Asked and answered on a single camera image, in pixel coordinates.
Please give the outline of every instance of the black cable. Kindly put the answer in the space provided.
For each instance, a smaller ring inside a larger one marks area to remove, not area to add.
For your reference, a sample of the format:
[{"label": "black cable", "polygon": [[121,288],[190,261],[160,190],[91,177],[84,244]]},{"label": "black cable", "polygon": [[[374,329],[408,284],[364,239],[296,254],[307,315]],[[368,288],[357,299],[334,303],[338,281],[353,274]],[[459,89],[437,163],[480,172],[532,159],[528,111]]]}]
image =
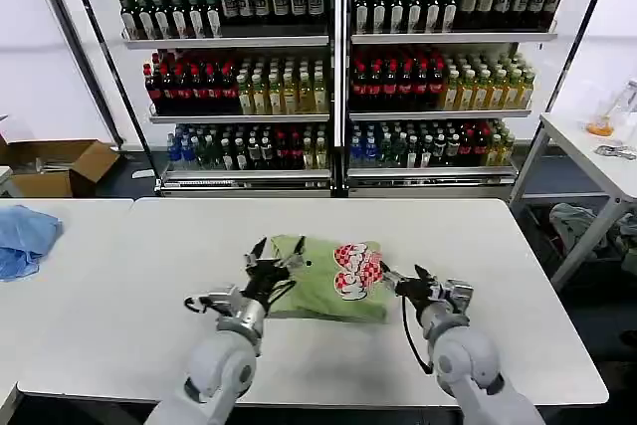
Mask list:
[{"label": "black cable", "polygon": [[422,371],[425,372],[427,375],[431,375],[433,373],[433,370],[431,369],[429,365],[427,365],[423,361],[422,358],[420,358],[420,354],[418,353],[418,350],[416,350],[416,345],[414,344],[414,341],[411,338],[411,333],[409,333],[409,325],[407,324],[407,308],[405,306],[406,301],[407,301],[406,298],[403,296],[402,297],[402,324],[405,327],[405,335],[407,335],[407,341],[409,342],[411,351],[414,352],[416,361],[418,362],[418,365],[420,365],[420,368],[422,368]]}]

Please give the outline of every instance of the metal shelf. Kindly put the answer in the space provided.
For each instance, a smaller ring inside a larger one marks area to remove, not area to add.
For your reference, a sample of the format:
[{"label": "metal shelf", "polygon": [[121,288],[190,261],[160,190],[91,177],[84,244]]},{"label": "metal shelf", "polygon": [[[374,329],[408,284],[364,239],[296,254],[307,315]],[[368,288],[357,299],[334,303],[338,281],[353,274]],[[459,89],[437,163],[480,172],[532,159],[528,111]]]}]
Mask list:
[{"label": "metal shelf", "polygon": [[394,180],[404,178],[494,178],[512,176],[518,171],[513,166],[467,166],[430,168],[352,168],[347,170],[349,179]]},{"label": "metal shelf", "polygon": [[389,44],[497,44],[549,42],[557,34],[544,32],[451,32],[448,34],[355,34],[351,43],[357,45]]},{"label": "metal shelf", "polygon": [[202,116],[163,116],[152,114],[150,122],[172,123],[318,123],[329,121],[329,114],[218,114]]},{"label": "metal shelf", "polygon": [[352,121],[403,121],[409,119],[461,119],[461,118],[510,118],[525,117],[530,109],[471,109],[466,111],[382,111],[350,113]]},{"label": "metal shelf", "polygon": [[124,39],[124,43],[129,50],[316,47],[327,45],[328,42],[328,35],[296,37],[219,37],[216,39],[169,40]]}]

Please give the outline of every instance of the shelf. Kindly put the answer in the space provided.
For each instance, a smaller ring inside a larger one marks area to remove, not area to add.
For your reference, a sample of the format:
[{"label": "shelf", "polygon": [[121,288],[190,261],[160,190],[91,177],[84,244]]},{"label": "shelf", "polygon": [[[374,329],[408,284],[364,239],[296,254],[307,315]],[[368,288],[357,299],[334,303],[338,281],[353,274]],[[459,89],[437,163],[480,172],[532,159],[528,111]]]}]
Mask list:
[{"label": "shelf", "polygon": [[352,168],[347,170],[349,179],[387,181],[404,178],[494,178],[515,177],[518,171],[513,166],[467,166],[429,168]]},{"label": "shelf", "polygon": [[329,121],[329,114],[218,114],[203,116],[164,116],[152,114],[150,122],[172,123],[317,123]]},{"label": "shelf", "polygon": [[452,32],[448,34],[356,34],[351,43],[357,45],[389,44],[497,44],[549,42],[557,34],[543,32]]},{"label": "shelf", "polygon": [[472,109],[467,111],[382,111],[371,113],[350,113],[352,121],[403,121],[409,119],[461,119],[461,118],[511,118],[525,117],[530,109]]}]

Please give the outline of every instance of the bottle label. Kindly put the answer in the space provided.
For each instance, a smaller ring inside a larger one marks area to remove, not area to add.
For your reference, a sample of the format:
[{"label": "bottle label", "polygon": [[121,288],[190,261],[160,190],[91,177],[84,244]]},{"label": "bottle label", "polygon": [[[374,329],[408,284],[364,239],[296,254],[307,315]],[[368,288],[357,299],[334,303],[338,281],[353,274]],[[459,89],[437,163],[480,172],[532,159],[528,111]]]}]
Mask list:
[{"label": "bottle label", "polygon": [[324,12],[322,0],[308,0],[308,7],[310,8],[310,15],[322,15]]},{"label": "bottle label", "polygon": [[476,98],[474,99],[474,107],[473,109],[484,109],[485,108],[485,98],[487,97],[486,89],[477,89],[476,90]]},{"label": "bottle label", "polygon": [[402,21],[402,6],[395,5],[391,8],[391,24],[390,32],[396,34],[400,31],[400,22]]},{"label": "bottle label", "polygon": [[181,12],[173,12],[172,18],[175,21],[175,27],[177,27],[177,33],[179,34],[180,39],[187,39],[188,34],[186,33],[186,19]]},{"label": "bottle label", "polygon": [[529,0],[529,6],[527,7],[527,10],[529,10],[530,12],[541,11],[541,8],[544,6],[544,1],[545,0]]},{"label": "bottle label", "polygon": [[426,168],[429,166],[429,160],[431,159],[431,153],[429,151],[425,151],[420,155],[420,167]]},{"label": "bottle label", "polygon": [[139,20],[141,20],[143,30],[146,32],[148,40],[155,40],[157,36],[155,35],[155,28],[152,25],[152,18],[150,17],[150,14],[147,12],[141,12],[139,14]]},{"label": "bottle label", "polygon": [[382,5],[374,7],[374,34],[382,32],[382,26],[385,23],[385,8]]},{"label": "bottle label", "polygon": [[407,167],[416,167],[416,153],[407,153]]},{"label": "bottle label", "polygon": [[213,37],[221,37],[221,23],[219,22],[219,12],[216,10],[208,11],[208,22]]},{"label": "bottle label", "polygon": [[491,8],[494,5],[494,0],[478,0],[476,10],[480,12],[491,12]]},{"label": "bottle label", "polygon": [[308,13],[308,0],[292,0],[292,15],[306,15]]},{"label": "bottle label", "polygon": [[248,169],[248,160],[245,154],[237,155],[237,164],[239,165],[239,169]]},{"label": "bottle label", "polygon": [[221,8],[223,9],[223,15],[226,16],[226,19],[232,19],[239,15],[237,0],[221,0]]},{"label": "bottle label", "polygon": [[317,102],[317,111],[319,113],[327,113],[327,105],[325,104],[325,90],[315,90],[315,102]]},{"label": "bottle label", "polygon": [[430,5],[427,9],[427,22],[425,23],[425,32],[431,33],[434,31],[436,27],[436,22],[438,22],[438,12],[440,7],[437,5]]},{"label": "bottle label", "polygon": [[297,112],[297,97],[294,94],[286,94],[283,100],[286,103],[288,114],[295,114]]},{"label": "bottle label", "polygon": [[254,94],[255,99],[255,114],[266,114],[266,103],[264,102],[263,94]]},{"label": "bottle label", "polygon": [[123,26],[126,28],[126,32],[128,32],[128,37],[131,40],[139,40],[139,34],[137,33],[137,27],[135,27],[135,21],[130,14],[121,14],[121,20],[123,21]]},{"label": "bottle label", "polygon": [[516,106],[516,97],[518,96],[518,89],[509,89],[507,97],[505,98],[505,108],[513,108]]},{"label": "bottle label", "polygon": [[356,8],[356,33],[364,34],[366,24],[367,24],[367,7],[359,6]]},{"label": "bottle label", "polygon": [[488,109],[500,109],[500,100],[502,99],[502,89],[494,89],[489,99]]},{"label": "bottle label", "polygon": [[290,0],[273,0],[275,15],[290,14]]},{"label": "bottle label", "polygon": [[560,0],[546,0],[544,2],[543,11],[554,14],[557,10],[557,6],[559,5]]},{"label": "bottle label", "polygon": [[259,17],[266,17],[270,15],[270,6],[268,5],[268,0],[254,0],[255,2],[255,13]]},{"label": "bottle label", "polygon": [[252,105],[250,104],[250,97],[248,94],[239,95],[239,104],[241,104],[241,111],[243,114],[252,114]]},{"label": "bottle label", "polygon": [[203,22],[201,20],[201,13],[195,11],[190,12],[190,21],[192,22],[192,28],[195,31],[195,37],[198,39],[204,39],[206,36],[203,33]]},{"label": "bottle label", "polygon": [[413,34],[416,32],[416,26],[420,20],[420,6],[412,5],[409,7],[409,19],[407,20],[407,33]]},{"label": "bottle label", "polygon": [[456,18],[456,6],[448,5],[445,7],[445,14],[442,18],[442,31],[451,32],[454,25],[454,19]]},{"label": "bottle label", "polygon": [[471,89],[464,89],[462,96],[460,97],[460,109],[471,109],[471,97],[474,91]]},{"label": "bottle label", "polygon": [[509,10],[511,0],[494,0],[493,10],[496,12],[504,13]]},{"label": "bottle label", "polygon": [[164,39],[170,38],[170,26],[168,25],[168,17],[163,12],[155,12],[155,20],[159,26],[159,32]]},{"label": "bottle label", "polygon": [[456,102],[456,89],[450,89],[447,91],[447,94],[445,95],[445,105],[444,105],[444,109],[446,111],[451,111],[454,109],[454,103]]},{"label": "bottle label", "polygon": [[460,10],[463,12],[473,12],[476,10],[476,1],[477,0],[462,0]]}]

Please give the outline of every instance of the white table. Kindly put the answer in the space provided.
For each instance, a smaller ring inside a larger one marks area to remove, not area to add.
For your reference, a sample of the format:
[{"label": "white table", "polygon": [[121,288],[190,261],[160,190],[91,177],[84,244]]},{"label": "white table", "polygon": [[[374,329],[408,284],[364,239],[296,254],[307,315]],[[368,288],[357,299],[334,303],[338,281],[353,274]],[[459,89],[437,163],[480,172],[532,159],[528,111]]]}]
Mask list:
[{"label": "white table", "polygon": [[[242,255],[263,235],[379,241],[404,274],[418,263],[476,287],[472,324],[500,348],[535,404],[595,404],[606,387],[505,203],[493,199],[154,199],[135,202],[112,254],[54,323],[18,388],[27,394],[158,401],[215,328],[185,297],[246,284]],[[453,398],[418,367],[398,299],[390,323],[268,319],[242,404],[438,407]],[[422,353],[424,339],[411,320]]]},{"label": "white table", "polygon": [[529,157],[511,193],[510,207],[516,210],[524,199],[525,187],[532,169],[541,158],[550,139],[608,194],[608,202],[597,219],[579,239],[550,279],[556,290],[560,290],[577,271],[588,254],[637,201],[637,160],[630,161],[616,156],[602,156],[593,151],[602,144],[612,144],[609,138],[586,132],[584,124],[572,118],[554,113],[543,113],[539,117],[540,130],[535,138]]},{"label": "white table", "polygon": [[49,324],[59,319],[81,280],[108,250],[132,206],[129,199],[0,199],[0,208],[22,204],[63,222],[64,233],[40,263],[40,271],[0,282],[0,423],[17,402],[16,382]]}]

